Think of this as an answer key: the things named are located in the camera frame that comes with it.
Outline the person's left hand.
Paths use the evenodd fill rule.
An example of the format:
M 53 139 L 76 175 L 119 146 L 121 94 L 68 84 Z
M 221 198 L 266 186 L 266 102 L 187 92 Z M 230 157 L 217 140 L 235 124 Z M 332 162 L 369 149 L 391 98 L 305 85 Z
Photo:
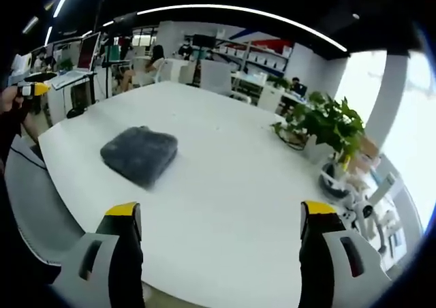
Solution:
M 4 88 L 1 92 L 0 115 L 9 112 L 13 108 L 14 103 L 21 107 L 23 101 L 24 97 L 18 94 L 17 86 Z

